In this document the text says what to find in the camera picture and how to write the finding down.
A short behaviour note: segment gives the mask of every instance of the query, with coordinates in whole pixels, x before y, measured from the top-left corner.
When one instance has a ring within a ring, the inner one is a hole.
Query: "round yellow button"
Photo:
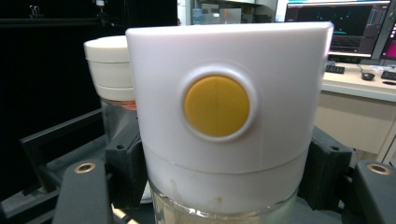
[[[197,131],[223,137],[238,131],[248,119],[248,94],[235,80],[213,75],[193,83],[184,98],[187,121]]]

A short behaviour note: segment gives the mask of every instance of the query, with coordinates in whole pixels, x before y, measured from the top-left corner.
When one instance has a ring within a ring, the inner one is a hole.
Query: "computer monitor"
[[[370,59],[390,1],[332,1],[287,5],[285,22],[331,21],[334,24],[329,59],[358,63]]]
[[[392,28],[390,29],[387,41],[385,42],[379,58],[396,60],[396,21],[392,24]]]

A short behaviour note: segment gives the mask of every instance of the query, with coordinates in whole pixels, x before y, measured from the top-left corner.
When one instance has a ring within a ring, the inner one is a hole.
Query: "white desk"
[[[389,80],[381,79],[382,71],[368,65],[361,68],[375,74],[373,81],[362,80],[356,64],[337,65],[346,71],[325,73],[316,125],[344,145],[388,162],[396,151],[396,86],[384,84]]]

